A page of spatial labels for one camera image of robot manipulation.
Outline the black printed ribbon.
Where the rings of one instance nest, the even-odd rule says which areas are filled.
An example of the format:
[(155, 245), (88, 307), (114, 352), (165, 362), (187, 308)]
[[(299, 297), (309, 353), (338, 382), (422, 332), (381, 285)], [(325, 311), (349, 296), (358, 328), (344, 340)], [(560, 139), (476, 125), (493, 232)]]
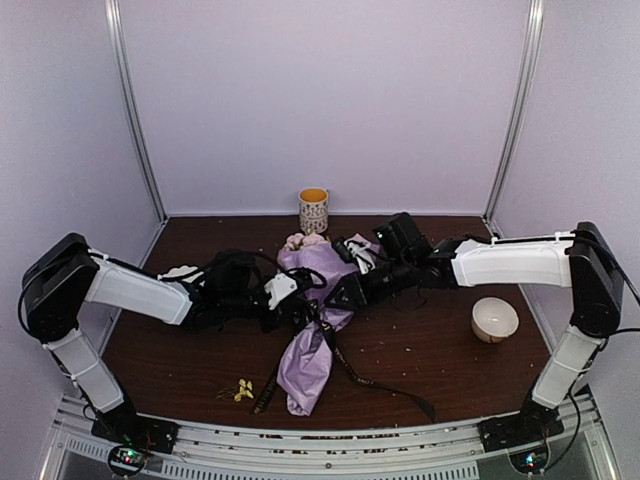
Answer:
[(342, 366), (355, 384), (409, 398), (430, 420), (436, 419), (434, 406), (427, 400), (356, 373), (338, 347), (336, 332), (345, 326), (352, 314), (335, 314), (319, 307), (313, 322), (296, 333), (285, 348), (279, 363), (257, 397), (253, 412), (264, 412), (277, 389), (287, 394), (287, 409), (295, 416), (309, 416), (326, 386), (335, 364)]

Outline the pink rose stem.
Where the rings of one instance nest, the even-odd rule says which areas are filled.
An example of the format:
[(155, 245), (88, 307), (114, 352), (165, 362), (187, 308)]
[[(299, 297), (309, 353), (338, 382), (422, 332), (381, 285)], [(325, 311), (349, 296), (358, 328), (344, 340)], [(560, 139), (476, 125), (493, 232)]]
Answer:
[(316, 232), (309, 234), (295, 233), (287, 237), (283, 251), (299, 251), (306, 247), (329, 244), (329, 240)]

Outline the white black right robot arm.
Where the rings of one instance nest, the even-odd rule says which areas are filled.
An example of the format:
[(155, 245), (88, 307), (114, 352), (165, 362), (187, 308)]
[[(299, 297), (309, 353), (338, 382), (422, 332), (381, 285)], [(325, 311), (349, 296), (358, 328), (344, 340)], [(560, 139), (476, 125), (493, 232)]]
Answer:
[(569, 325), (532, 386), (530, 405), (513, 419), (519, 440), (533, 441), (550, 426), (550, 411), (564, 400), (597, 349), (618, 331), (625, 277), (591, 222), (547, 236), (464, 236), (432, 246), (403, 212), (374, 233), (386, 256), (384, 263), (342, 277), (325, 298), (326, 307), (357, 311), (411, 287), (540, 284), (571, 289)]

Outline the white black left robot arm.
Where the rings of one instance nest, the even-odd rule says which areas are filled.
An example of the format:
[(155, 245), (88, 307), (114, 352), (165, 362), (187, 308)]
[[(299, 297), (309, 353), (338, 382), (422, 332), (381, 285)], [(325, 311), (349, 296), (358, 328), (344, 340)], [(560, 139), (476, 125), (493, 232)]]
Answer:
[(201, 266), (151, 273), (70, 233), (23, 274), (18, 319), (90, 404), (106, 414), (106, 429), (121, 443), (133, 444), (143, 436), (143, 421), (125, 407), (124, 388), (82, 330), (83, 314), (131, 312), (191, 330), (256, 318), (270, 329), (303, 293), (326, 283), (307, 267), (285, 267), (262, 252), (234, 249)]

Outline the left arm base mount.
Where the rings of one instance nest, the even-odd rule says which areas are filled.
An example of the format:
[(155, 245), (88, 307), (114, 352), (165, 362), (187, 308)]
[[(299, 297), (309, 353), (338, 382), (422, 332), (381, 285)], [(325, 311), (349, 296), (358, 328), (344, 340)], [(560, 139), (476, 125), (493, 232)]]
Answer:
[(91, 434), (115, 443), (107, 454), (107, 466), (120, 477), (137, 475), (158, 453), (171, 454), (179, 426), (175, 422), (147, 417), (141, 418), (141, 432), (118, 437), (99, 420), (93, 422)]

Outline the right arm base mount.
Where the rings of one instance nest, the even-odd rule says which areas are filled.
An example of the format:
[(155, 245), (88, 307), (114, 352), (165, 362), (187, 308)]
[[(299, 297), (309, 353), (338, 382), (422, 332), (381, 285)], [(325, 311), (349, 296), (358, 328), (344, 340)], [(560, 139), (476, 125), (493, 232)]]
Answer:
[(541, 474), (551, 464), (548, 441), (564, 432), (561, 420), (541, 420), (520, 413), (493, 417), (478, 425), (486, 453), (505, 450), (511, 466), (521, 474)]

